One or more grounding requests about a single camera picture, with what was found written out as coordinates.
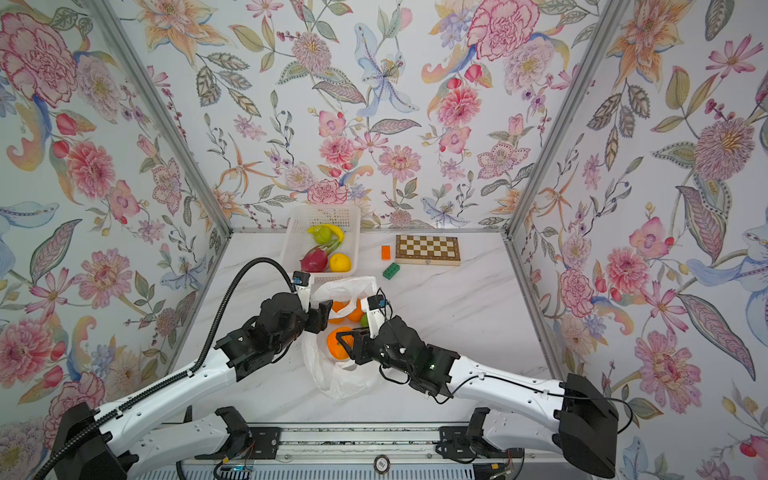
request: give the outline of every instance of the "marble table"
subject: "marble table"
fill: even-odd
[[[395,277],[387,280],[382,272],[391,261],[381,260],[381,246],[391,245],[394,252],[395,234],[364,233],[356,274],[376,276],[395,314],[426,343],[509,372],[552,378],[501,235],[454,235],[461,247],[461,266],[401,265]],[[233,236],[179,353],[177,366],[192,362],[199,355],[222,295],[237,271],[254,257],[279,258],[283,238],[281,233]],[[257,315],[264,299],[285,290],[286,285],[274,268],[252,268],[232,296],[217,338]],[[397,379],[405,378],[394,370],[387,373]],[[476,402],[451,399],[439,406],[408,386],[384,381],[367,392],[334,400],[316,388],[304,366],[300,342],[295,342],[280,362],[195,404],[194,417],[221,406],[235,406],[248,422],[258,423],[461,422],[469,419]]]

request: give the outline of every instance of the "plastic basket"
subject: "plastic basket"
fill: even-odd
[[[344,242],[334,253],[343,253],[352,261],[349,272],[313,273],[315,283],[341,280],[352,276],[357,270],[357,253],[360,248],[360,209],[356,205],[299,205],[293,208],[288,222],[288,233],[280,262],[288,271],[301,270],[301,259],[316,245],[307,229],[315,225],[330,223],[344,232]]]

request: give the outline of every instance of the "plastic bag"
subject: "plastic bag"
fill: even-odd
[[[331,310],[330,318],[341,318],[349,315],[357,307],[358,299],[374,295],[378,289],[375,277],[354,276],[324,283],[312,294],[310,302],[314,305],[324,300],[349,301],[349,305],[339,312]],[[326,344],[328,335],[341,326],[356,328],[360,324],[349,320],[343,323],[329,323],[328,328],[318,335],[304,332],[300,337],[306,369],[310,371],[317,388],[332,399],[344,399],[356,395],[381,381],[377,362],[356,365],[351,359],[336,360],[328,352]]]

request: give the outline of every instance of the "lemon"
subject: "lemon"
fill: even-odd
[[[332,272],[349,272],[352,269],[352,261],[343,253],[337,253],[328,263]]]

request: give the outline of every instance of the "wooden chessboard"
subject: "wooden chessboard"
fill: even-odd
[[[419,265],[461,265],[458,238],[398,235],[395,243],[395,262]]]

